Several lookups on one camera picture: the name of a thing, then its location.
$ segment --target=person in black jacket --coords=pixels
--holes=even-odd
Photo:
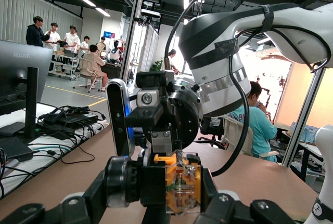
[[[33,22],[35,24],[28,26],[25,39],[27,40],[28,45],[43,47],[42,41],[47,41],[50,38],[51,31],[48,31],[47,34],[44,35],[43,30],[41,29],[44,22],[40,16],[33,17]]]

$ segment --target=teal t-shirt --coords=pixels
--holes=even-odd
[[[244,106],[228,113],[227,116],[244,123]],[[257,107],[250,107],[249,126],[253,130],[253,156],[259,157],[262,153],[270,152],[271,146],[268,140],[275,137],[277,129],[268,120],[265,113]],[[265,159],[276,162],[276,156],[269,156]]]

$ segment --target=yellow floor line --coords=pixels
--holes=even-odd
[[[53,87],[53,86],[49,86],[49,85],[45,85],[45,87],[49,87],[49,88],[57,89],[57,90],[63,90],[63,91],[67,91],[67,92],[69,92],[69,93],[75,93],[75,94],[79,94],[79,95],[87,96],[87,97],[91,97],[91,98],[97,98],[97,99],[100,99],[100,98],[98,98],[98,97],[94,97],[94,96],[90,96],[90,95],[86,95],[86,94],[82,94],[82,93],[76,93],[76,92],[74,92],[74,91],[65,90],[65,89],[60,89],[60,88]]]
[[[89,106],[89,107],[91,107],[91,106],[95,106],[96,104],[98,104],[98,103],[102,103],[102,102],[104,102],[104,101],[106,101],[106,98],[105,98],[105,99],[102,99],[102,100],[100,100],[100,101],[97,101],[97,102],[95,102],[95,103],[89,104],[88,106]]]

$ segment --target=black jacket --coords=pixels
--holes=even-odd
[[[27,40],[28,45],[33,46],[42,46],[42,41],[47,41],[50,38],[50,35],[44,35],[41,28],[36,27],[36,25],[29,25],[27,29],[27,35],[25,39]]]

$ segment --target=green plant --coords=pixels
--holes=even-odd
[[[163,59],[155,61],[154,64],[149,68],[149,71],[160,71],[162,67]]]

